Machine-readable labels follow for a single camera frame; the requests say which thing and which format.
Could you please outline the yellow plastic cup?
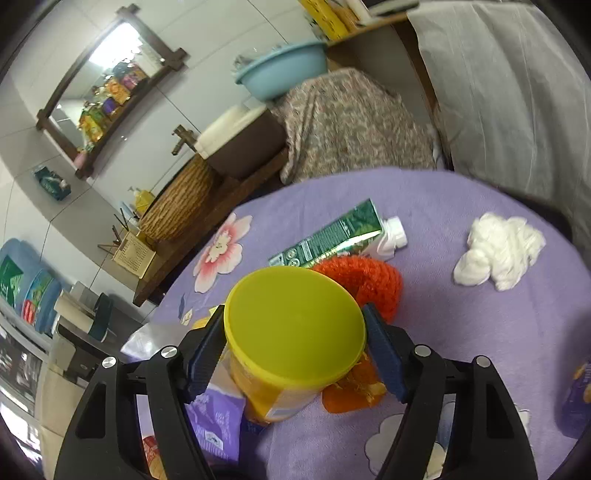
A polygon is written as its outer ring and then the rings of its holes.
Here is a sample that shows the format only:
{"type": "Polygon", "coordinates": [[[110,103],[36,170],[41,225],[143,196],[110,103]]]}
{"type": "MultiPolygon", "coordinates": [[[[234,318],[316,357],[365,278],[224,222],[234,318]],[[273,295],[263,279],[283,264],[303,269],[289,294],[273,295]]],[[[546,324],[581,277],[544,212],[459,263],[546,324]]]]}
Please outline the yellow plastic cup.
{"type": "Polygon", "coordinates": [[[266,267],[232,287],[223,309],[229,371],[246,416],[293,417],[352,370],[366,347],[353,296],[321,273],[266,267]]]}

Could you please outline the floral patterned cloth cover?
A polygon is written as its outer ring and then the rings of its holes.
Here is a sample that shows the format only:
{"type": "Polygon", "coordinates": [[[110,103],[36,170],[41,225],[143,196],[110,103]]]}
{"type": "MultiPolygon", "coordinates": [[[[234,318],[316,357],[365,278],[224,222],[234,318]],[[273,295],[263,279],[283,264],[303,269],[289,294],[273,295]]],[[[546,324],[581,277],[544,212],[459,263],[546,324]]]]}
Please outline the floral patterned cloth cover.
{"type": "Polygon", "coordinates": [[[308,79],[269,106],[287,133],[283,184],[381,167],[436,168],[433,140],[401,96],[355,68],[308,79]]]}

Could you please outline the purple snack bag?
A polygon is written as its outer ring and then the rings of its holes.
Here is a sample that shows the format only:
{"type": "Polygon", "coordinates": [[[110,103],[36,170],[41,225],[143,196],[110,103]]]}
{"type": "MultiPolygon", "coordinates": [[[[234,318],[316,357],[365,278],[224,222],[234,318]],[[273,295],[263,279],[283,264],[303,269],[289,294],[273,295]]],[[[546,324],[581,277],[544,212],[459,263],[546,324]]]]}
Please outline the purple snack bag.
{"type": "Polygon", "coordinates": [[[225,348],[205,392],[185,411],[205,457],[214,463],[236,464],[246,399],[230,375],[230,353],[225,348]]]}

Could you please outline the yellow tall package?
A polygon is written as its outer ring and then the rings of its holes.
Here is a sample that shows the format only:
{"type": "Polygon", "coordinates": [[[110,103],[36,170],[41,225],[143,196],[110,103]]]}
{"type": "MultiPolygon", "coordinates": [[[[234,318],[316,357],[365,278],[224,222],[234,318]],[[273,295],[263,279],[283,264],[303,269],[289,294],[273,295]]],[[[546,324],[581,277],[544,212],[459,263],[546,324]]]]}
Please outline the yellow tall package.
{"type": "Polygon", "coordinates": [[[359,19],[345,1],[300,0],[308,16],[329,41],[346,38],[359,28],[359,19]]]}

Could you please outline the green wall tissue box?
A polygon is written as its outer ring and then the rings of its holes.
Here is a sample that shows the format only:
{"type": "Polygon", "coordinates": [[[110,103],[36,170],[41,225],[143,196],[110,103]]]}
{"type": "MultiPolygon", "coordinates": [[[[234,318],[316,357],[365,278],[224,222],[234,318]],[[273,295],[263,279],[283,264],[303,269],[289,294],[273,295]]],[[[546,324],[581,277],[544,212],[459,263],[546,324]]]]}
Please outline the green wall tissue box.
{"type": "Polygon", "coordinates": [[[40,166],[34,170],[33,175],[43,190],[54,200],[62,201],[71,194],[70,184],[55,171],[40,166]]]}

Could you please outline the wooden wall shelf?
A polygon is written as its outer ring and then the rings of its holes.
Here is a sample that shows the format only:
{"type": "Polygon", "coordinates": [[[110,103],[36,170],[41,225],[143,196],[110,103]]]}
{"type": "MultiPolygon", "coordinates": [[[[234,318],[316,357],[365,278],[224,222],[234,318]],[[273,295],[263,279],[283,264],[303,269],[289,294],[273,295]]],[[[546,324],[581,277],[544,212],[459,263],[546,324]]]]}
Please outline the wooden wall shelf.
{"type": "Polygon", "coordinates": [[[146,95],[185,65],[187,53],[169,48],[138,12],[134,4],[119,8],[37,113],[36,128],[57,144],[79,179],[93,175],[102,150],[146,95]]]}

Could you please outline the brass faucet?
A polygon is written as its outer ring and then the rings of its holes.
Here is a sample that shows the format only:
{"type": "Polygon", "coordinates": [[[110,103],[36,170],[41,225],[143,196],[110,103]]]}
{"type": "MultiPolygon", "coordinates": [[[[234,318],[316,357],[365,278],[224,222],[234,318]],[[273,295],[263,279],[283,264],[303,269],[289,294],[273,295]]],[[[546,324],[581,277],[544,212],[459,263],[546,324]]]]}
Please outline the brass faucet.
{"type": "Polygon", "coordinates": [[[186,129],[182,125],[178,125],[173,130],[172,135],[178,137],[178,141],[171,152],[173,156],[177,156],[184,146],[187,146],[193,152],[197,152],[197,147],[195,147],[195,145],[197,145],[197,135],[194,131],[186,129]]]}

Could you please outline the blue water jug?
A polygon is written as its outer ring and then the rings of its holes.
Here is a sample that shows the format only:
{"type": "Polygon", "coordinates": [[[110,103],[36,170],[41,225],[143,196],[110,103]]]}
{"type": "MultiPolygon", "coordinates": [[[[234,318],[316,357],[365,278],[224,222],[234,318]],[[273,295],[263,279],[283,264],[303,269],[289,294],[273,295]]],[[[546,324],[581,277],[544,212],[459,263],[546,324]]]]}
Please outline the blue water jug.
{"type": "Polygon", "coordinates": [[[16,238],[1,248],[1,297],[40,334],[52,335],[62,284],[33,248],[16,238]]]}

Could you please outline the light blue plastic basin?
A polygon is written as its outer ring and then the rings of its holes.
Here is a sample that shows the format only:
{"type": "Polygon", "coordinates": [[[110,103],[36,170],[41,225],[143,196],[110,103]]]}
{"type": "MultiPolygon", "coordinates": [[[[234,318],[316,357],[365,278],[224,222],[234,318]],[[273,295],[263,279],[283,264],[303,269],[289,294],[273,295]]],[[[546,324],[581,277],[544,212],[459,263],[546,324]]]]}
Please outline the light blue plastic basin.
{"type": "Polygon", "coordinates": [[[327,44],[320,40],[287,44],[252,60],[235,73],[242,85],[260,102],[272,101],[304,81],[329,71],[327,44]]]}

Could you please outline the brown cream rice cooker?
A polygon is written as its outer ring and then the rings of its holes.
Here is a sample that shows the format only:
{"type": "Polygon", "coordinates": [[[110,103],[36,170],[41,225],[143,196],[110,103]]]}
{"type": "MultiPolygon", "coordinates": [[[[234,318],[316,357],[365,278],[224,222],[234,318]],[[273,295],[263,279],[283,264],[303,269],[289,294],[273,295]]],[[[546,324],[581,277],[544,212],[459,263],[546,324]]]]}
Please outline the brown cream rice cooker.
{"type": "Polygon", "coordinates": [[[232,106],[197,138],[194,147],[218,174],[243,180],[286,145],[286,132],[266,106],[232,106]]]}

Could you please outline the purple floral tablecloth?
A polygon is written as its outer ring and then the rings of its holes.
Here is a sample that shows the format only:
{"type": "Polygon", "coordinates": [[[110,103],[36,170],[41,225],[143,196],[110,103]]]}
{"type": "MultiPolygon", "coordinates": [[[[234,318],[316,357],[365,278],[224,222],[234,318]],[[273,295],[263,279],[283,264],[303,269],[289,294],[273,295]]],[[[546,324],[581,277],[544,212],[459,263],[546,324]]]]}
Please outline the purple floral tablecloth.
{"type": "Polygon", "coordinates": [[[445,358],[489,357],[527,428],[539,477],[550,477],[574,445],[556,418],[577,366],[590,353],[590,274],[575,247],[533,211],[451,172],[352,172],[298,183],[239,206],[235,214],[249,217],[250,228],[235,270],[198,293],[193,271],[186,268],[124,352],[146,359],[178,343],[240,278],[368,199],[382,217],[400,218],[408,238],[393,258],[404,282],[394,321],[445,358]],[[470,227],[487,212],[522,217],[546,240],[535,265],[505,292],[489,282],[464,287],[453,280],[470,227]]]}

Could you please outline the orange foam fruit net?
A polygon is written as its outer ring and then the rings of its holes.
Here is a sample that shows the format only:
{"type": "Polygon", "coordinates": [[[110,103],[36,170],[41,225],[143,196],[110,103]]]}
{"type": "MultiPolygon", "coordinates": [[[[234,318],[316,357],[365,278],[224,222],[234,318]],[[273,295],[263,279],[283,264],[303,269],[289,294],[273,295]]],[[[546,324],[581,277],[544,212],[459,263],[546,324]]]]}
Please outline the orange foam fruit net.
{"type": "Polygon", "coordinates": [[[392,265],[361,256],[335,256],[312,269],[344,287],[360,307],[373,304],[386,323],[394,322],[404,283],[392,265]]]}

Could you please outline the chopstick holder box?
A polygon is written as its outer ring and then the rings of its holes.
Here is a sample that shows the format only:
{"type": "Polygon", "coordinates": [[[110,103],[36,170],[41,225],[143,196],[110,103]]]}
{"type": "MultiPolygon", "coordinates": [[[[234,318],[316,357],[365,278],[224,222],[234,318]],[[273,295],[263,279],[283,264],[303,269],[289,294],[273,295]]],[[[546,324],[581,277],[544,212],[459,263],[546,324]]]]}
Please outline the chopstick holder box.
{"type": "Polygon", "coordinates": [[[142,279],[156,256],[155,247],[140,231],[133,215],[126,217],[125,211],[120,208],[114,217],[117,225],[111,226],[111,242],[98,244],[97,248],[124,270],[142,279]]]}

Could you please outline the yellow soap dispenser bottle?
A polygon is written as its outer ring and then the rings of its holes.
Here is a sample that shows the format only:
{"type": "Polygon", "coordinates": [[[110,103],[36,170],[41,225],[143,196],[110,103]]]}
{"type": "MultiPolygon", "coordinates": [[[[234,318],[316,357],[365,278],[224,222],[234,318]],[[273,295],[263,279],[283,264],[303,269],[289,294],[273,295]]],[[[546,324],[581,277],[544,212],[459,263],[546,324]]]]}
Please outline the yellow soap dispenser bottle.
{"type": "Polygon", "coordinates": [[[134,203],[133,208],[139,218],[143,217],[150,205],[155,199],[155,196],[148,190],[142,190],[133,186],[128,188],[128,191],[132,193],[134,203]]]}

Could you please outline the white cloth cover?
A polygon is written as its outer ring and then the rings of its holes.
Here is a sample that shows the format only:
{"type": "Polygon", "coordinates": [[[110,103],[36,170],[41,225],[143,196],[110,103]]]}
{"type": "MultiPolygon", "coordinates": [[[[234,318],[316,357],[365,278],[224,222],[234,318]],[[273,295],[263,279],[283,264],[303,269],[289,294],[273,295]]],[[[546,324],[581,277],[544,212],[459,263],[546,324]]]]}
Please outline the white cloth cover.
{"type": "Polygon", "coordinates": [[[409,15],[457,171],[590,218],[590,80],[537,8],[429,2],[409,15]]]}

